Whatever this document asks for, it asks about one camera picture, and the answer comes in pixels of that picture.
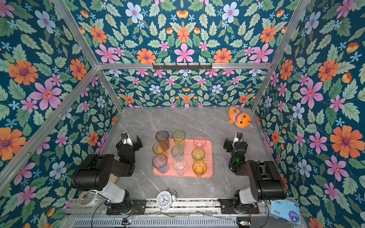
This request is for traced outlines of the yellow short cup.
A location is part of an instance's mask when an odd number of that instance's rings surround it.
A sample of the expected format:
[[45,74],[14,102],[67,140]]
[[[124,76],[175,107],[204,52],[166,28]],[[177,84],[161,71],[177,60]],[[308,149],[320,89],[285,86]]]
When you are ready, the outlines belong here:
[[192,168],[197,177],[202,177],[207,171],[207,164],[203,160],[196,160]]

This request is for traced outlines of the blue tissue pack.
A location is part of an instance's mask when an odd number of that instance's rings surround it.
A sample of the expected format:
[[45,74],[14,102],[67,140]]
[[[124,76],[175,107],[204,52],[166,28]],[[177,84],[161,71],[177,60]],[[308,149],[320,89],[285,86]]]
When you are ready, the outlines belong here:
[[269,216],[294,227],[302,223],[299,204],[288,199],[272,200]]

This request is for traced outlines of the white alarm clock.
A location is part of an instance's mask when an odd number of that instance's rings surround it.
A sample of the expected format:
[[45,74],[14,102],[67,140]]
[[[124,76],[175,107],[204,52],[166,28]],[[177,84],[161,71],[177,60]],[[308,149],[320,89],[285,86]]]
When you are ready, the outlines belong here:
[[173,189],[162,191],[156,197],[156,204],[161,211],[168,210],[177,201],[177,192]]

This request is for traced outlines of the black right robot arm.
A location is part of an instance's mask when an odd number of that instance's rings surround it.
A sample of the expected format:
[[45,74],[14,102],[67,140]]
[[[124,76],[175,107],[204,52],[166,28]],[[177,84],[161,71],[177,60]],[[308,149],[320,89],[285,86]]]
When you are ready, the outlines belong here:
[[287,190],[275,162],[246,159],[248,143],[242,133],[237,132],[233,141],[226,139],[223,149],[231,154],[229,170],[249,179],[249,187],[234,194],[233,208],[236,212],[244,213],[260,201],[287,198]]

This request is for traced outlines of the clear transparent cup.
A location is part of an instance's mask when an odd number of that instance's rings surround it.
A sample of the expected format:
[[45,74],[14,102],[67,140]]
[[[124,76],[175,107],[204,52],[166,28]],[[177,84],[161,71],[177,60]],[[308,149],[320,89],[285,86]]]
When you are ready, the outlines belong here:
[[187,160],[184,156],[177,156],[173,160],[173,168],[179,176],[183,176],[185,174],[187,166]]

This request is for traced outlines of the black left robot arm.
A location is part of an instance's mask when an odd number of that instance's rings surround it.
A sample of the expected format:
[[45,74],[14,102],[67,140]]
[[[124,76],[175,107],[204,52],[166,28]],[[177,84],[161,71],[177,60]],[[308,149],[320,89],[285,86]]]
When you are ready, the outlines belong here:
[[138,136],[133,142],[127,132],[122,133],[121,140],[116,144],[119,158],[116,160],[113,154],[87,156],[73,173],[72,188],[101,196],[112,212],[130,213],[133,203],[129,192],[116,186],[110,180],[110,175],[131,177],[136,167],[136,151],[142,147]]

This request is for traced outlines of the pink transparent cup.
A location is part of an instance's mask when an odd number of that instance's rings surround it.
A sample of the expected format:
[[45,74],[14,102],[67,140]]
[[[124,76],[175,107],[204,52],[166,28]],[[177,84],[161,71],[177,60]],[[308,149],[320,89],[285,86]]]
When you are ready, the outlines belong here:
[[204,147],[206,145],[206,139],[203,136],[197,136],[193,139],[193,144],[196,147]]

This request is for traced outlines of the orange plush fish toy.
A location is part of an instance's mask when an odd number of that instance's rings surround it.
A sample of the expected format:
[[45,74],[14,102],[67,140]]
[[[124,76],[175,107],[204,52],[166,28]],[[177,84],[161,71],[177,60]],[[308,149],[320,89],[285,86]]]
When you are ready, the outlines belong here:
[[252,119],[249,114],[240,112],[239,109],[235,107],[230,107],[228,116],[230,119],[229,123],[235,124],[238,128],[252,127]]

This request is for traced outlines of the teal frosted cup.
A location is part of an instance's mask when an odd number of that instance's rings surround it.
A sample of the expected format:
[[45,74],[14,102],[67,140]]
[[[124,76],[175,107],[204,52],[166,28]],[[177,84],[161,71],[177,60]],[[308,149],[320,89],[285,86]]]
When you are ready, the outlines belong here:
[[171,155],[173,158],[178,156],[184,156],[184,148],[179,144],[173,146],[171,149]]

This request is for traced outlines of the yellow transparent cup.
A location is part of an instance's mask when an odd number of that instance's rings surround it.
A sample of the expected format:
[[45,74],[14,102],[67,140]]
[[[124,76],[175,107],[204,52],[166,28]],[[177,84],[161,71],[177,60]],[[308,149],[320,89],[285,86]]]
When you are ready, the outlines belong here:
[[160,141],[155,142],[153,147],[152,147],[152,150],[156,155],[163,154],[166,157],[168,156],[167,146],[166,146],[165,142],[160,142]]

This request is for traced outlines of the white tape roll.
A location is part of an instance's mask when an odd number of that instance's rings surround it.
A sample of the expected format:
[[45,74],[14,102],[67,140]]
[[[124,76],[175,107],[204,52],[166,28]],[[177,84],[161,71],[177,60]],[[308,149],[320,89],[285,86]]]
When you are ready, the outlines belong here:
[[95,192],[82,192],[78,198],[78,204],[81,207],[91,207],[98,199],[98,195]]

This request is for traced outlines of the black hook rail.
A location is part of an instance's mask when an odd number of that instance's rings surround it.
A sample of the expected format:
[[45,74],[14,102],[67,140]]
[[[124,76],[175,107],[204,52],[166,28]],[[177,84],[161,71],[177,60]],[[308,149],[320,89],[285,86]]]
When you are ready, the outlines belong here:
[[211,70],[213,69],[212,64],[201,64],[201,63],[186,63],[186,64],[152,64],[154,70]]

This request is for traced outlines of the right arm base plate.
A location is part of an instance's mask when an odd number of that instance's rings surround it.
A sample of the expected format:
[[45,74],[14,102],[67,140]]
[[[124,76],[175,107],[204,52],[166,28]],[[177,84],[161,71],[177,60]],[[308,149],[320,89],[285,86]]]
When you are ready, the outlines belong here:
[[256,203],[242,204],[236,199],[218,199],[222,214],[259,214]]

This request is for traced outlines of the green tall transparent cup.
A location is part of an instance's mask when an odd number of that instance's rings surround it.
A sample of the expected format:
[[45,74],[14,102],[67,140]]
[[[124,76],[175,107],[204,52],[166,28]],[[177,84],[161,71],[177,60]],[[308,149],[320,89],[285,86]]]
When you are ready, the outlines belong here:
[[186,133],[182,130],[177,130],[173,133],[173,140],[175,145],[185,147]]

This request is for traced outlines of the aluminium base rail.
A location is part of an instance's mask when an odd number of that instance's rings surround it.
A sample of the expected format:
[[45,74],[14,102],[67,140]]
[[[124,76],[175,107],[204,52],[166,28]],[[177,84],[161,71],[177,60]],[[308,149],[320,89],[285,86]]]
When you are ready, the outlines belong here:
[[[271,202],[259,201],[249,204],[242,209],[235,209],[233,199],[230,198],[181,198],[178,197],[167,209],[157,205],[156,198],[132,199],[133,217],[254,217],[267,216],[271,209]],[[103,199],[96,199],[90,206],[81,206],[77,202],[66,210],[67,215],[75,217],[86,216],[122,216],[121,213],[104,204]]]

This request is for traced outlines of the grey transparent cup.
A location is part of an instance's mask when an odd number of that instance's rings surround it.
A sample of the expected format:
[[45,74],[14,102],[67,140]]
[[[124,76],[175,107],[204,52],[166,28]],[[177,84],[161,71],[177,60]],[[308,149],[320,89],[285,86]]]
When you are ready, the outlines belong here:
[[167,150],[170,148],[169,133],[166,130],[158,131],[156,133],[156,140],[159,143],[164,142]]

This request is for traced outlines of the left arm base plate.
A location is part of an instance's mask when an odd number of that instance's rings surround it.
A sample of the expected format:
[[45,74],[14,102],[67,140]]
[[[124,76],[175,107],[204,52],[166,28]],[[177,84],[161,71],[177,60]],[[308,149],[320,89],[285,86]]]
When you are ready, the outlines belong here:
[[106,203],[108,206],[107,215],[144,215],[147,200],[132,199],[124,200],[122,203]]

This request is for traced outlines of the green short cup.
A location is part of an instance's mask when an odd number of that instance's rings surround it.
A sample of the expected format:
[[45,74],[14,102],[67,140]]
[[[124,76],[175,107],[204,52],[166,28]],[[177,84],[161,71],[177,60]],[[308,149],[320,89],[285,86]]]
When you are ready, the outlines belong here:
[[196,147],[192,150],[192,157],[197,161],[203,160],[205,158],[205,155],[205,150],[202,148]]

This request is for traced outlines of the blue transparent cup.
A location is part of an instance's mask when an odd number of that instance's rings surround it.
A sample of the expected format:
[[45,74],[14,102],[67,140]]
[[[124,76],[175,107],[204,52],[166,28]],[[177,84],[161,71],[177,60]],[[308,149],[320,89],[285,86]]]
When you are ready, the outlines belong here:
[[152,160],[153,167],[161,174],[166,174],[169,170],[168,159],[164,154],[156,155]]

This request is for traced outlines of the pink plastic tray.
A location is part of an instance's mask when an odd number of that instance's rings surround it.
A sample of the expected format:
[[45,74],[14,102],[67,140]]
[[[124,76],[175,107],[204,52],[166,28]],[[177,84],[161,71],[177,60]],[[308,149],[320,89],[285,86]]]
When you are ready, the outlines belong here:
[[[185,172],[182,176],[179,176],[175,169],[173,168],[173,157],[171,155],[172,144],[174,144],[173,139],[170,139],[170,149],[165,151],[163,155],[167,155],[167,165],[169,168],[166,173],[161,173],[156,167],[153,168],[153,174],[155,176],[166,176],[166,177],[185,177],[185,178],[197,178],[198,176],[195,174],[193,170],[193,164],[195,159],[191,156],[191,152],[195,148],[193,144],[193,139],[185,140],[185,148],[184,148],[184,157],[187,160],[187,166],[185,168]],[[202,161],[207,164],[206,172],[201,176],[201,178],[211,178],[213,176],[213,145],[212,142],[207,140],[205,146],[203,147],[205,151],[205,157]]]

